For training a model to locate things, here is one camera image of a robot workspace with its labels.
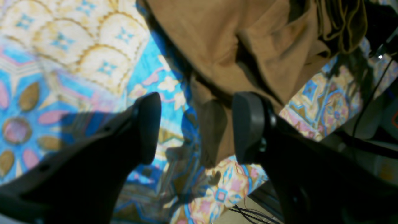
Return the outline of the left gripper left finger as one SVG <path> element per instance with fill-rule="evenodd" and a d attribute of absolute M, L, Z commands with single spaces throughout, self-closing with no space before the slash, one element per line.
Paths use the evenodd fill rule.
<path fill-rule="evenodd" d="M 155 158 L 157 92 L 139 97 L 92 136 L 1 185 L 2 224 L 109 224 L 128 175 Z"/>

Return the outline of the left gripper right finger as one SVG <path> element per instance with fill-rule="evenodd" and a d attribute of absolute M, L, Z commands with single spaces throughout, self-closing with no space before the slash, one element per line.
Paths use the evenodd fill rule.
<path fill-rule="evenodd" d="M 397 223 L 396 186 L 303 136 L 267 98 L 234 94 L 232 118 L 236 159 L 262 166 L 285 224 Z"/>

